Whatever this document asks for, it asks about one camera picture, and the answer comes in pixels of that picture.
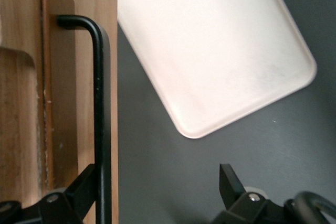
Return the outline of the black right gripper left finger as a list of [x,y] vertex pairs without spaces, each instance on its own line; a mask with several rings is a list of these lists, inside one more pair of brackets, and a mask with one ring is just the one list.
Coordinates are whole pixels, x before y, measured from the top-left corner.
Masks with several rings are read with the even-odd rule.
[[19,201],[1,202],[1,223],[83,223],[96,201],[94,174],[90,164],[65,191],[50,193],[27,208]]

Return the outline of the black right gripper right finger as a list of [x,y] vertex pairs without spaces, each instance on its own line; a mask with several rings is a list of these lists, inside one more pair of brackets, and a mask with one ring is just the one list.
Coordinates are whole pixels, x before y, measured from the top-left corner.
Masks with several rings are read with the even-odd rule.
[[289,223],[283,207],[246,191],[230,164],[219,166],[219,192],[225,209],[212,223]]

